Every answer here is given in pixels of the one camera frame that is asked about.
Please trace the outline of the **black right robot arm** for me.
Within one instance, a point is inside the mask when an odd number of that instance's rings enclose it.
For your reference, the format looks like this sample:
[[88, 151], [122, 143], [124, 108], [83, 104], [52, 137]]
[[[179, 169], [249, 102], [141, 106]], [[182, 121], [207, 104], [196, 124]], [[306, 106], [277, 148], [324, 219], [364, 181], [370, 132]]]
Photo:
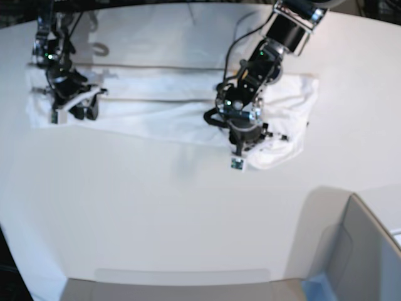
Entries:
[[76, 53], [71, 37], [83, 13], [75, 17], [72, 12], [55, 8], [55, 1], [37, 2], [37, 32], [32, 50], [34, 66], [44, 71], [44, 93], [51, 97], [50, 122], [60, 124], [69, 114], [78, 120], [96, 120], [98, 96], [108, 90], [90, 83], [71, 60]]

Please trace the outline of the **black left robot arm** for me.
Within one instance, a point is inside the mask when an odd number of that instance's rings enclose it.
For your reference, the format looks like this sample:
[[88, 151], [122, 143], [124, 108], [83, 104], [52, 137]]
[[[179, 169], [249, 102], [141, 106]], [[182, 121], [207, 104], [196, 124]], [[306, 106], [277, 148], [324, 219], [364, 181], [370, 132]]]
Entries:
[[224, 147], [231, 166], [269, 169], [303, 151], [318, 80], [284, 74], [327, 10], [312, 1], [149, 4], [98, 13], [78, 28], [78, 69], [108, 92], [96, 120], [68, 123]]

